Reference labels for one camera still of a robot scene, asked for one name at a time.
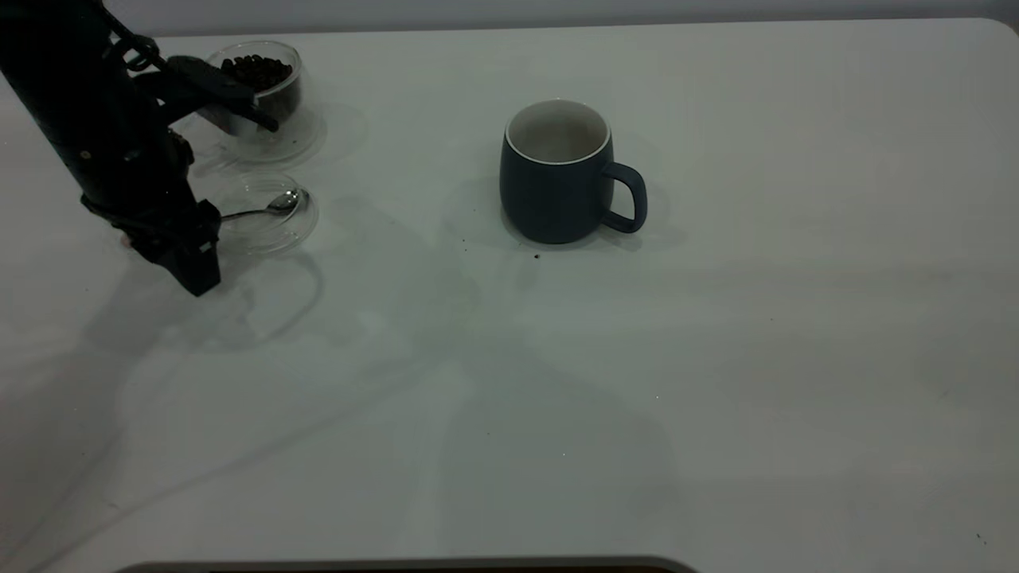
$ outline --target wall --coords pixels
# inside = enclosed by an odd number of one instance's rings
[[[156,36],[850,17],[991,16],[1019,0],[106,0]]]

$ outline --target glass bowl of coffee beans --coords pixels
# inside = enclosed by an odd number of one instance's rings
[[[302,62],[298,51],[271,40],[223,48],[206,60],[223,73],[255,90],[255,103],[279,122],[271,133],[231,116],[228,147],[244,159],[272,161],[303,151],[313,139],[315,119],[303,105]]]

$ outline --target mug handle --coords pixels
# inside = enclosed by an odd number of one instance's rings
[[[637,232],[640,227],[644,226],[644,220],[647,219],[647,189],[644,187],[644,177],[640,176],[640,173],[634,168],[621,163],[605,165],[601,174],[629,187],[630,194],[634,196],[634,218],[628,219],[619,213],[609,211],[601,219],[601,222],[620,232]]]

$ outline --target robotic arm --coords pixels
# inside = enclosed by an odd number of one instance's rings
[[[130,50],[138,56],[125,62]],[[157,71],[128,73],[149,66]],[[275,132],[253,90],[198,58],[164,60],[101,0],[0,0],[0,70],[82,187],[86,208],[193,295],[219,283],[220,213],[195,201],[191,146],[168,125],[204,110],[226,129],[225,109]]]

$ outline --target metal spoon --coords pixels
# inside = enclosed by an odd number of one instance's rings
[[[283,216],[289,215],[293,209],[298,207],[298,203],[301,202],[301,190],[291,189],[279,197],[273,199],[266,205],[265,209],[254,209],[252,211],[240,211],[239,213],[230,213],[229,215],[223,215],[219,218],[221,221],[232,221],[240,217],[247,217],[248,215],[257,215],[259,213],[265,213],[266,215],[276,215]]]

